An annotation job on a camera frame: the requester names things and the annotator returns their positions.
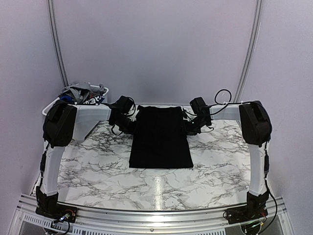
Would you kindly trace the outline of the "black trousers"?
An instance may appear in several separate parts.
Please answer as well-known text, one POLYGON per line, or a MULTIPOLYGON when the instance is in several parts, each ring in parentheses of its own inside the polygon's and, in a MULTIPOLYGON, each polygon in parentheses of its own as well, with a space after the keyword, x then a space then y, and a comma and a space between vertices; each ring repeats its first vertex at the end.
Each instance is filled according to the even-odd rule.
POLYGON ((192 168, 182 108, 138 106, 130 168, 192 168))

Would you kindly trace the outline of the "grey garment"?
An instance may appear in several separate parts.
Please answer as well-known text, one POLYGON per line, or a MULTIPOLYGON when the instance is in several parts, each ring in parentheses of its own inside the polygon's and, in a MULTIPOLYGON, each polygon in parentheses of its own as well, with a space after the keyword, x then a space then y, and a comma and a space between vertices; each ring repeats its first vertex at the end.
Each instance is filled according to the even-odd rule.
POLYGON ((64 95, 71 96, 73 102, 70 104, 81 105, 81 103, 85 101, 87 98, 98 95, 105 96, 107 100, 108 92, 109 89, 105 87, 103 84, 92 85, 91 83, 78 83, 78 84, 72 83, 71 85, 62 89, 61 93, 59 94, 59 97, 64 95))

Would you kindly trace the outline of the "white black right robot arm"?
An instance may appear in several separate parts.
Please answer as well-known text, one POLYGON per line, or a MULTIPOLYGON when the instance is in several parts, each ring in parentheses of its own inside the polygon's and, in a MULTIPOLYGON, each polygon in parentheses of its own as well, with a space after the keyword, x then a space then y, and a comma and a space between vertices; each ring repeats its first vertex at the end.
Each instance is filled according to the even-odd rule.
POLYGON ((250 156, 250 185, 242 215, 246 219, 253 219, 266 207, 269 198, 268 142, 271 138, 272 124, 267 111, 260 101, 207 105, 201 97, 194 98, 190 106, 193 118, 184 121, 188 135, 199 134, 201 128, 211 126, 213 120, 240 122, 243 139, 248 144, 250 156))

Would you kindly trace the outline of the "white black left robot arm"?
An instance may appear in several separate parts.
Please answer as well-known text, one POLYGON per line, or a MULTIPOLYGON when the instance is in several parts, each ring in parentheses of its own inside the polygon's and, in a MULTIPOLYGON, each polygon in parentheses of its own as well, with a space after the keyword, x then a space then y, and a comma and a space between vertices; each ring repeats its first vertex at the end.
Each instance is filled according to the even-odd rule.
POLYGON ((58 204, 58 173, 65 148, 72 140, 82 141, 93 127, 107 121, 121 132, 132 134, 135 122, 128 117, 133 101, 122 96, 114 104, 74 105, 57 100, 47 111, 43 124, 44 152, 41 179, 36 187, 37 206, 52 218, 62 213, 58 204))

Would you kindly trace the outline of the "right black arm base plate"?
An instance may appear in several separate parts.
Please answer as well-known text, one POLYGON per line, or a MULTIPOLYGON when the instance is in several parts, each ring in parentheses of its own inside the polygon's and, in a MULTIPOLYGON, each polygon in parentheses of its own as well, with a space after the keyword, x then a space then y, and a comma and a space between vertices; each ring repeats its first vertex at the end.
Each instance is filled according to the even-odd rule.
POLYGON ((247 206, 234 207, 226 209, 223 213, 224 219, 229 224, 243 223, 259 218, 265 218, 268 215, 267 208, 261 208, 256 211, 249 212, 247 206))

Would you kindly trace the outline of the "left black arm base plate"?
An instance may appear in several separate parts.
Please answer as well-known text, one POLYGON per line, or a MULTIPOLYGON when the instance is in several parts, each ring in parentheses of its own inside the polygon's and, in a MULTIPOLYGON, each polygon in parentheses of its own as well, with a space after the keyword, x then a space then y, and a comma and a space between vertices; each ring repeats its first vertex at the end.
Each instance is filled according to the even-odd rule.
POLYGON ((66 214, 69 214, 69 218, 64 218, 64 221, 66 220, 70 223, 74 223, 76 220, 78 209, 72 206, 57 204, 55 207, 52 207, 50 211, 46 209, 42 209, 38 206, 35 210, 35 213, 38 215, 42 215, 42 216, 54 219, 55 221, 58 221, 58 222, 66 214))

